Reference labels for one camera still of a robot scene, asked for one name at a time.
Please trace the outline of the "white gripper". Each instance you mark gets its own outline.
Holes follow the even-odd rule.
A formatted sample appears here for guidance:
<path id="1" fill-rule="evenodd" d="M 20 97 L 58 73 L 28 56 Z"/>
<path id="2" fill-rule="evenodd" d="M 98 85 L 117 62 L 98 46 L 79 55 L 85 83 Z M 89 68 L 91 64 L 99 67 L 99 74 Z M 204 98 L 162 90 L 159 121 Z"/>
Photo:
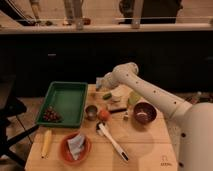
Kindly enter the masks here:
<path id="1" fill-rule="evenodd" d="M 109 72 L 103 77 L 96 78 L 96 90 L 99 91 L 101 88 L 113 89 L 115 83 L 113 81 L 112 73 Z"/>

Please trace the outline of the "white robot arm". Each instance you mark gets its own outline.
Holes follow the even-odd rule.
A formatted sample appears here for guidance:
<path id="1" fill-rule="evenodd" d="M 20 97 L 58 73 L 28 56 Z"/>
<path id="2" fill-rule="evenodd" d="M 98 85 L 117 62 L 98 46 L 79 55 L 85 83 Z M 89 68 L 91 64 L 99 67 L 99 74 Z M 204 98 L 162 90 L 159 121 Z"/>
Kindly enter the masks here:
<path id="1" fill-rule="evenodd" d="M 134 62 L 120 64 L 100 84 L 108 89 L 130 87 L 180 127 L 177 171 L 213 171 L 213 103 L 191 104 L 141 79 L 138 72 Z"/>

